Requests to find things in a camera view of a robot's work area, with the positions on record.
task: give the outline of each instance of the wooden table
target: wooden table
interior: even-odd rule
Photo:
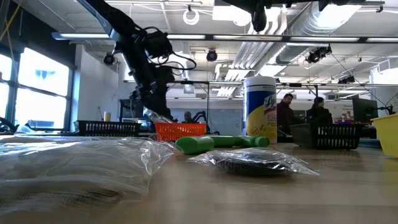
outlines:
[[[398,223],[398,159],[365,148],[316,151],[279,144],[277,149],[309,162],[321,175],[240,177],[222,173],[215,167],[186,163],[188,156],[174,156],[156,173],[149,194],[141,203],[90,215],[89,219],[80,221]],[[37,215],[24,215],[29,223],[44,223],[34,221],[39,218]],[[52,216],[57,223],[80,223]],[[2,217],[0,222],[16,223],[14,218]]]

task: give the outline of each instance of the plastic bag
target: plastic bag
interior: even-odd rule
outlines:
[[[107,137],[107,136],[0,136],[0,146],[3,144],[25,144],[39,142],[81,142],[81,141],[100,141],[100,140],[122,140],[134,139],[134,137]]]
[[[241,175],[275,175],[289,172],[319,175],[301,159],[262,147],[233,151],[210,151],[190,158],[188,162],[216,165],[226,172]]]
[[[172,148],[138,138],[3,144],[0,215],[139,201]]]
[[[174,123],[172,120],[166,118],[165,116],[162,116],[155,111],[145,109],[144,114],[148,116],[148,118],[153,122],[153,123]]]

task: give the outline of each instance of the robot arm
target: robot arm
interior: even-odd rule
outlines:
[[[167,83],[174,81],[172,69],[149,62],[152,58],[168,58],[174,54],[167,33],[155,27],[139,27],[129,16],[103,0],[77,1],[97,18],[104,31],[116,42],[113,54],[122,53],[130,69],[129,75],[137,84],[130,97],[141,100],[146,108],[172,119],[166,105]]]

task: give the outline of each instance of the lab room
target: lab room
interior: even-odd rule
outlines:
[[[0,0],[0,223],[397,223],[397,20]]]

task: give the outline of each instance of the yellow bin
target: yellow bin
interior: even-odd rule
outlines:
[[[374,118],[371,121],[376,126],[377,135],[385,155],[398,157],[398,114]]]

